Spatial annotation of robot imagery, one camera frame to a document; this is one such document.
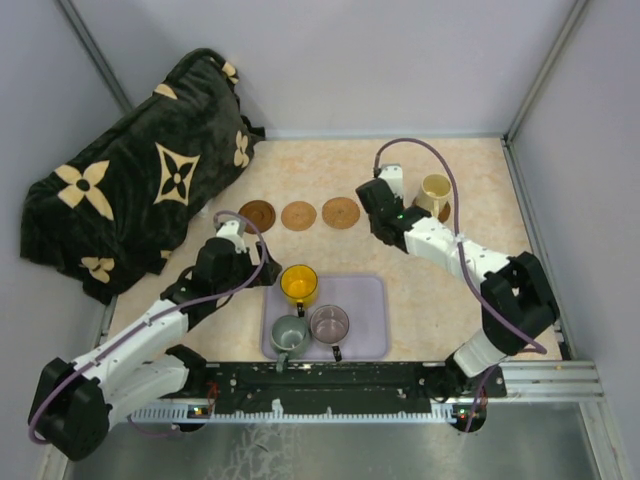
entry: round coaster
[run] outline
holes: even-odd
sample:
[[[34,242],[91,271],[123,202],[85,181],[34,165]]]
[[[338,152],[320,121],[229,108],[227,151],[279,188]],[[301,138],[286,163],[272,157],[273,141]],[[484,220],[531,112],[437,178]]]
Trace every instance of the round coaster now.
[[[316,209],[307,202],[292,202],[282,210],[280,219],[289,230],[301,232],[316,221]]]
[[[269,202],[265,202],[264,200],[253,200],[252,202],[245,203],[238,213],[255,223],[260,233],[269,230],[276,222],[276,211]],[[253,228],[248,225],[246,232],[254,235],[256,233],[253,231]]]
[[[351,228],[359,218],[360,207],[350,198],[332,198],[322,207],[322,219],[324,223],[333,228],[340,230]]]

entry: plastic tray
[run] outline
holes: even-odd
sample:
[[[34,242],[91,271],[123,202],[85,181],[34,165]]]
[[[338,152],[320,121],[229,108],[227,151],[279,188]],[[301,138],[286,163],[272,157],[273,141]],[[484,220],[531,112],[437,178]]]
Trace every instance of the plastic tray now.
[[[349,316],[349,334],[340,343],[343,361],[380,360],[389,351],[389,315],[382,279],[376,275],[319,275],[318,299],[309,308],[308,318],[317,307],[337,305]],[[269,344],[271,327],[283,315],[296,314],[280,290],[280,282],[267,288],[262,314],[262,353],[277,355]],[[302,360],[334,361],[331,348],[315,340]]]

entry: black mug handle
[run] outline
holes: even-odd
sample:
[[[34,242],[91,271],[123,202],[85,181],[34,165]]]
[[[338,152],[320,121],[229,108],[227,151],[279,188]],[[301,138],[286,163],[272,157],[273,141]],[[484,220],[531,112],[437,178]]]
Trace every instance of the black mug handle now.
[[[336,359],[336,362],[341,362],[342,361],[342,352],[340,352],[340,347],[337,345],[334,345],[333,347],[333,358]]]

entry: beige flower pattern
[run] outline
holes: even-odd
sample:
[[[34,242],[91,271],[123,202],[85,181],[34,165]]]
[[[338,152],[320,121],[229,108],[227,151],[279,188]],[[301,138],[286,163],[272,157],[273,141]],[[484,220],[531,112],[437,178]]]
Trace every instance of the beige flower pattern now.
[[[109,200],[97,187],[109,168],[109,160],[89,165],[84,173],[80,173],[71,165],[61,165],[54,171],[56,175],[68,183],[68,186],[58,192],[58,198],[69,207],[75,208],[86,198],[100,215],[113,220],[113,210]]]
[[[233,155],[233,164],[236,167],[246,168],[249,165],[249,155],[247,155],[247,147],[249,146],[249,137],[243,135],[240,130],[236,134],[236,153]]]
[[[93,278],[102,283],[109,283],[109,272],[116,266],[113,258],[84,257],[80,261],[83,267],[89,269]]]
[[[157,93],[159,95],[164,95],[165,97],[169,97],[173,100],[177,100],[178,96],[176,95],[176,92],[173,91],[173,89],[167,85],[166,83],[161,83],[160,85],[158,85],[156,87],[156,89],[153,91],[153,93]]]
[[[229,62],[226,62],[226,61],[224,62],[224,65],[220,67],[220,64],[216,62],[216,60],[213,57],[209,57],[209,60],[215,63],[222,70],[222,73],[224,73],[224,76],[227,77],[227,80],[229,80],[234,85],[238,83],[239,78],[238,78],[238,71],[236,70],[236,67],[234,67],[233,65],[231,65]]]
[[[160,158],[160,188],[154,204],[173,200],[189,205],[189,188],[200,155],[185,157],[156,142]]]

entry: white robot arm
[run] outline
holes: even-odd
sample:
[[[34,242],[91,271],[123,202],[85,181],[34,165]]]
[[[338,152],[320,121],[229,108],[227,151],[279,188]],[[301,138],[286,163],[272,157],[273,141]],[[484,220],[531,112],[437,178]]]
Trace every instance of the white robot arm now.
[[[202,297],[232,291],[255,273],[258,266],[251,264],[244,228],[237,220],[224,223],[202,247],[196,264],[114,338],[71,362],[51,361],[31,407],[31,434],[37,432],[69,459],[80,460],[135,410],[167,394],[199,388],[204,358],[183,345],[161,352],[221,308],[218,300],[200,302]],[[267,261],[249,288],[273,285],[282,271],[264,248],[258,244]]]
[[[454,235],[420,207],[405,209],[400,165],[382,166],[378,177],[356,192],[377,238],[465,281],[459,251],[462,244],[473,286],[515,329],[535,338],[558,318],[558,306],[535,256],[524,252],[509,257],[491,251],[462,235]],[[484,307],[482,319],[482,328],[447,359],[458,385],[527,345],[513,333],[514,329],[505,328]]]

